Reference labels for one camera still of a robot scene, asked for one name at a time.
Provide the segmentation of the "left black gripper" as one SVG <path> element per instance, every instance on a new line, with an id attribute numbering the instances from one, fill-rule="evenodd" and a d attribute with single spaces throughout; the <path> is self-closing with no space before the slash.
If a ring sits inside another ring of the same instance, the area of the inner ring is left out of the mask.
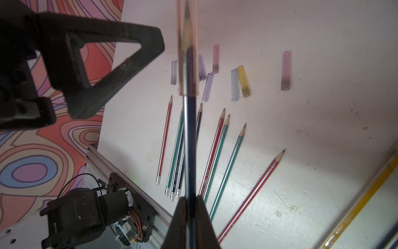
<path id="1" fill-rule="evenodd" d="M 20 1 L 1 1 L 1 130 L 34 130 L 57 118 L 49 98 L 40 97 L 28 62 L 37 51 L 50 62 L 81 62 L 86 43 L 138 43 L 141 49 L 94 86 L 63 91 L 72 119 L 94 116 L 164 50 L 159 28 L 56 14 L 35 13 Z"/>

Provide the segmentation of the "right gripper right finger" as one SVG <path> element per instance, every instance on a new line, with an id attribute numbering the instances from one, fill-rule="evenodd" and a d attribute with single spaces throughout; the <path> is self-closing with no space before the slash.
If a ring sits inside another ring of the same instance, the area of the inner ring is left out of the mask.
<path id="1" fill-rule="evenodd" d="M 195 235 L 197 249 L 221 249 L 202 196 L 195 202 Z"/>

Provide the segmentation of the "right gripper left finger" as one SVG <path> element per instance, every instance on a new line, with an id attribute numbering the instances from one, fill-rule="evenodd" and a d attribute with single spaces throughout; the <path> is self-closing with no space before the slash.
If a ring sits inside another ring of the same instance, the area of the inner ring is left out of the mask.
<path id="1" fill-rule="evenodd" d="M 185 249 L 187 225 L 187 201 L 185 197 L 178 200 L 170 227 L 161 249 Z"/>

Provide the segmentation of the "dark blue pencil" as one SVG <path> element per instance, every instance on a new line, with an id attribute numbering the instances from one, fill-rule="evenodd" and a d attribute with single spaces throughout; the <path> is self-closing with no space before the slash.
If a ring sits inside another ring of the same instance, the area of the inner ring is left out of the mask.
<path id="1" fill-rule="evenodd" d="M 170 202 L 173 202 L 176 196 L 176 190 L 177 190 L 177 185 L 178 185 L 178 179 L 179 179 L 179 171 L 181 167 L 181 161 L 182 161 L 182 155 L 183 155 L 183 148 L 184 148 L 184 137 L 183 135 L 181 136 L 180 144 L 179 144 L 179 151 L 177 155 L 177 164 L 175 168 L 175 174 L 173 177 L 173 183 L 172 183 L 172 190 L 170 194 Z"/>
<path id="2" fill-rule="evenodd" d="M 184 145 L 182 147 L 181 151 L 181 157 L 180 157 L 180 167 L 178 171 L 178 177 L 177 177 L 177 182 L 176 182 L 176 189 L 175 189 L 175 198 L 180 197 L 180 192 L 181 192 L 181 185 L 182 185 L 182 178 L 183 178 L 183 170 L 184 170 L 184 155 L 185 155 L 185 148 Z"/>

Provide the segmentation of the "green pencil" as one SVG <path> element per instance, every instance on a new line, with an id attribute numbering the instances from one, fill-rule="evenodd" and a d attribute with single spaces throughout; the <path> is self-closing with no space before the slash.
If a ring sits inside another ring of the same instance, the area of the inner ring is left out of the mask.
<path id="1" fill-rule="evenodd" d="M 173 149 L 173 156 L 172 156 L 172 161 L 171 161 L 171 166 L 170 166 L 170 171 L 169 171 L 169 177 L 167 179 L 167 185 L 165 189 L 165 195 L 168 196 L 171 192 L 171 187 L 172 187 L 172 181 L 175 175 L 175 168 L 177 164 L 177 155 L 179 151 L 179 145 L 181 141 L 181 136 L 182 136 L 182 131 L 183 131 L 183 119 L 184 119 L 184 114 L 183 114 L 183 109 L 181 109 L 180 117 L 179 117 L 179 123 L 178 123 L 178 130 L 176 133 L 176 140 L 175 140 L 175 145 Z"/>
<path id="2" fill-rule="evenodd" d="M 222 178 L 220 187 L 219 187 L 218 192 L 217 192 L 217 194 L 216 194 L 214 203 L 213 203 L 213 205 L 212 205 L 212 207 L 211 207 L 210 214 L 209 214 L 210 221 L 213 220 L 213 218 L 214 218 L 214 216 L 215 216 L 215 214 L 216 214 L 216 211 L 217 211 L 218 206 L 219 206 L 219 204 L 220 204 L 220 201 L 221 201 L 223 192 L 224 192 L 224 190 L 225 190 L 225 188 L 226 188 L 226 186 L 227 186 L 229 176 L 230 176 L 230 174 L 231 174 L 231 171 L 232 171 L 232 168 L 233 168 L 234 163 L 235 163 L 235 161 L 236 161 L 236 158 L 237 158 L 239 149 L 240 149 L 241 144 L 242 144 L 242 142 L 243 142 L 243 139 L 244 139 L 244 137 L 245 137 L 246 128 L 247 128 L 247 124 L 245 123 L 244 126 L 243 126 L 243 128 L 242 128 L 242 130 L 241 130 L 241 132 L 240 132 L 239 135 L 238 135 L 238 138 L 237 138 L 237 140 L 236 140 L 235 146 L 234 146 L 233 151 L 232 151 L 232 153 L 231 153 L 231 157 L 230 157 L 230 160 L 229 160 L 229 162 L 228 162 L 226 171 L 225 171 L 225 173 L 224 173 L 224 175 L 223 175 L 223 178 Z"/>
<path id="3" fill-rule="evenodd" d="M 228 132 L 229 124 L 230 124 L 230 114 L 227 116 L 227 119 L 226 119 L 225 123 L 223 124 L 223 128 L 222 128 L 222 131 L 221 131 L 221 136 L 220 136 L 219 142 L 218 142 L 217 147 L 216 147 L 215 158 L 214 158 L 214 161 L 213 161 L 212 166 L 210 168 L 210 174 L 209 174 L 209 178 L 208 178 L 208 183 L 207 183 L 207 186 L 206 186 L 206 189 L 205 189 L 205 194 L 203 196 L 205 203 L 207 202 L 208 197 L 209 197 L 209 192 L 211 190 L 211 185 L 212 185 L 212 182 L 213 182 L 213 179 L 214 179 L 214 174 L 215 174 L 215 171 L 216 171 L 216 168 L 217 168 L 217 164 L 218 164 L 218 161 L 219 161 L 219 158 L 220 158 L 222 147 L 223 147 L 224 141 L 226 139 L 226 135 L 227 135 L 227 132 Z"/>

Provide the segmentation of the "clear grey pencil cap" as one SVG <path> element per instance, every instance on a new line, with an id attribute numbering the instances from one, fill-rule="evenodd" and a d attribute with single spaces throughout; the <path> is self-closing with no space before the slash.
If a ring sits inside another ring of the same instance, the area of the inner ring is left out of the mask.
<path id="1" fill-rule="evenodd" d="M 177 83 L 177 61 L 172 61 L 171 68 L 171 85 L 176 85 Z"/>

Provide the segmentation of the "purple transparent pencil cap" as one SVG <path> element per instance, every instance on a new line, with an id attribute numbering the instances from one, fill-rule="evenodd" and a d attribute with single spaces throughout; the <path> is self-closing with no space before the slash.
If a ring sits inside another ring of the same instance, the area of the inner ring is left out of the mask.
<path id="1" fill-rule="evenodd" d="M 203 58 L 199 55 L 199 79 L 200 81 L 204 81 L 207 77 L 205 65 L 203 62 Z"/>

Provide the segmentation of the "orange transparent pencil cap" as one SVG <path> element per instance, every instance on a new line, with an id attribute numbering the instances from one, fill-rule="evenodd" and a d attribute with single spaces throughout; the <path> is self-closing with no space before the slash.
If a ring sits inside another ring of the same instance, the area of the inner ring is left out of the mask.
<path id="1" fill-rule="evenodd" d="M 176 3 L 179 94 L 196 97 L 199 92 L 198 2 L 180 0 Z"/>

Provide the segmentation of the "lilac transparent pencil cap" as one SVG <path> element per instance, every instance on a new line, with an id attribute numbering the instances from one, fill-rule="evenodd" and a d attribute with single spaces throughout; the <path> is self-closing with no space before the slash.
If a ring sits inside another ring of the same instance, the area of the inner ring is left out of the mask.
<path id="1" fill-rule="evenodd" d="M 205 88 L 202 96 L 202 101 L 204 102 L 207 102 L 210 98 L 213 79 L 214 79 L 214 74 L 209 73 L 206 78 Z"/>

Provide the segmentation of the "pink transparent pencil cap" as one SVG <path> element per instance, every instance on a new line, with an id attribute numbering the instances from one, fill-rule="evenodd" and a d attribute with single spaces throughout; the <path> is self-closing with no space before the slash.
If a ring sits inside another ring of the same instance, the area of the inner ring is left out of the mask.
<path id="1" fill-rule="evenodd" d="M 213 49 L 213 61 L 212 61 L 213 74 L 217 74 L 219 72 L 219 63 L 220 63 L 220 47 L 218 44 L 215 44 Z"/>

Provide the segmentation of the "pale blue pencil cap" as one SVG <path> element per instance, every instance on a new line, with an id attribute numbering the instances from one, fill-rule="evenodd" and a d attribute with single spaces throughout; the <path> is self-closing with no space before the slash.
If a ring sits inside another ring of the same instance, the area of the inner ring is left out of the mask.
<path id="1" fill-rule="evenodd" d="M 240 98 L 238 71 L 236 68 L 231 71 L 231 96 L 232 101 L 238 101 Z"/>

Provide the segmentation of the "yellow transparent pencil cap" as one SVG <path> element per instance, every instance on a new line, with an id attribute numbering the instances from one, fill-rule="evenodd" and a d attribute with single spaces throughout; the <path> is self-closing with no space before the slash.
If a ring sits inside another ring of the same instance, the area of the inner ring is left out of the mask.
<path id="1" fill-rule="evenodd" d="M 237 72 L 238 72 L 238 78 L 243 97 L 247 98 L 251 95 L 251 93 L 250 93 L 249 81 L 244 66 L 243 65 L 238 66 Z"/>

